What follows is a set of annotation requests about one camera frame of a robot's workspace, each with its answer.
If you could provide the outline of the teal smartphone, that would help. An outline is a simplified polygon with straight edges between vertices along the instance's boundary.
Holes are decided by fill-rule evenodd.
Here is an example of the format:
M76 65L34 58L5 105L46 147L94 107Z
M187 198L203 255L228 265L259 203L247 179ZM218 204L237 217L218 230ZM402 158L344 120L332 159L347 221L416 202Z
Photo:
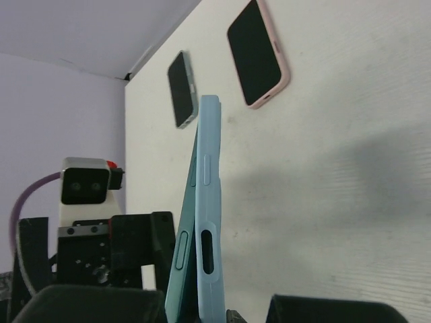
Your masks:
M169 322L198 322L195 249L197 145L193 145L165 299Z

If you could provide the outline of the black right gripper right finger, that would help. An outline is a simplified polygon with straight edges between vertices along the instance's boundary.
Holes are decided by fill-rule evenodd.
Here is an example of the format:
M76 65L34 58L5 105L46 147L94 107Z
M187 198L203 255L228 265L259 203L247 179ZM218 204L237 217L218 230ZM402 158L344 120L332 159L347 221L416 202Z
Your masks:
M403 323L405 316L385 303L274 295L267 322Z

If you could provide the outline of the light blue phone case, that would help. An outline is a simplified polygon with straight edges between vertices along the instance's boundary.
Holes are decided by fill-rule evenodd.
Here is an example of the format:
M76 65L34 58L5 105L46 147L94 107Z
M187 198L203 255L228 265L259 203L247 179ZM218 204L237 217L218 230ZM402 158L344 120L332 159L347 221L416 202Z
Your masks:
M219 175L221 103L216 95L199 102L197 125L195 245L197 299L202 322L225 322L226 308L220 243L222 189Z

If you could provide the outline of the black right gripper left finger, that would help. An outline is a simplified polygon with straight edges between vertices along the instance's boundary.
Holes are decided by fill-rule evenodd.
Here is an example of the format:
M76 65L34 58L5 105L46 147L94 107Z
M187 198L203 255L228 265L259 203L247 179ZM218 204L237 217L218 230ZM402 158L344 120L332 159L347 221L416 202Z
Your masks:
M14 322L166 322L156 290L51 285L37 293Z

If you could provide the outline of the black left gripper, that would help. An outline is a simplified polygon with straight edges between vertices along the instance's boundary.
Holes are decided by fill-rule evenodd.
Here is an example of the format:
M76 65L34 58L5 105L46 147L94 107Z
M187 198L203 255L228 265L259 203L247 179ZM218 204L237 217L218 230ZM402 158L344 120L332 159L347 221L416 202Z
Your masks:
M115 215L77 220L57 231L55 282L142 288L142 266L153 265L156 289L166 291L175 247L172 213ZM48 218L21 219L16 233L11 301L27 303L53 284Z

